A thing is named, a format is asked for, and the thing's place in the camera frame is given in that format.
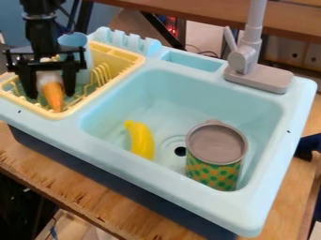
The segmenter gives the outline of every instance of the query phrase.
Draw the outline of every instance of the green patterned label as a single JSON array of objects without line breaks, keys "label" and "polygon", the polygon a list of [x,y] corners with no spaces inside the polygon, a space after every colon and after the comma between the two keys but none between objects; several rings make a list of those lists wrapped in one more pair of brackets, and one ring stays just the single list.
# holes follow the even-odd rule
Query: green patterned label
[{"label": "green patterned label", "polygon": [[185,172],[189,178],[209,187],[221,191],[233,191],[237,187],[241,162],[228,165],[209,164],[197,159],[188,151]]}]

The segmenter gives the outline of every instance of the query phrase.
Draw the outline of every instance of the dish rack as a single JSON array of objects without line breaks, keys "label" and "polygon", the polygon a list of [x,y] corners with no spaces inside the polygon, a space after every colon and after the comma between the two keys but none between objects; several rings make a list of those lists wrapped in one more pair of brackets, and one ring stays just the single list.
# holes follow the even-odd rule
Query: dish rack
[{"label": "dish rack", "polygon": [[16,75],[0,83],[0,97],[7,98],[43,117],[61,119],[76,112],[90,100],[107,91],[145,62],[142,55],[134,52],[96,41],[90,41],[89,44],[93,61],[90,82],[86,85],[77,84],[74,96],[64,96],[62,112],[54,112],[41,93],[37,99],[29,98]]}]

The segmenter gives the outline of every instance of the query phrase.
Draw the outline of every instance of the blue cup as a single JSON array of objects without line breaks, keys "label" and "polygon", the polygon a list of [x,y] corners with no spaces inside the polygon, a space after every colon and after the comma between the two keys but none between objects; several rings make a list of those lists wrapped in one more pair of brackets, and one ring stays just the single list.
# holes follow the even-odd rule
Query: blue cup
[{"label": "blue cup", "polygon": [[[82,33],[72,33],[72,34],[66,34],[61,36],[58,39],[58,43],[60,45],[65,45],[69,47],[83,47],[85,48],[84,52],[84,60],[87,63],[87,69],[81,69],[77,73],[77,83],[78,84],[88,84],[90,82],[90,70],[93,67],[93,60],[92,55],[89,48],[88,43],[88,37],[85,34]],[[60,59],[65,60],[66,59],[65,54],[60,54]],[[74,54],[75,60],[80,60],[80,56],[78,53]]]}]

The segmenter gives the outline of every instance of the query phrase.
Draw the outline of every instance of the can lid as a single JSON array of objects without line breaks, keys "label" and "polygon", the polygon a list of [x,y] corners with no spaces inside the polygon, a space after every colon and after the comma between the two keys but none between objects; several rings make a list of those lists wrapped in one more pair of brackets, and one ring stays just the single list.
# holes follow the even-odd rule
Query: can lid
[{"label": "can lid", "polygon": [[237,129],[221,123],[207,123],[192,129],[187,146],[196,158],[220,165],[241,160],[248,148]]}]

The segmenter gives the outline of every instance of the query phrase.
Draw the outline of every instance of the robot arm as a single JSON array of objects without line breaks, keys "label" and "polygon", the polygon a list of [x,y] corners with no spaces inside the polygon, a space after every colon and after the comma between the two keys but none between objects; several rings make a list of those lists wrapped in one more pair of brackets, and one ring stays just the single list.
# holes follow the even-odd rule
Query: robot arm
[{"label": "robot arm", "polygon": [[[57,41],[55,11],[65,2],[66,0],[21,0],[25,35],[31,46],[6,50],[4,54],[8,71],[19,76],[29,98],[38,96],[37,71],[62,70],[65,93],[72,96],[75,93],[76,73],[80,69],[86,69],[83,47],[60,46]],[[64,61],[40,62],[42,57],[53,57],[60,53],[67,55]],[[80,61],[75,60],[75,53],[80,55]],[[12,60],[13,55],[18,55],[16,62]]]}]

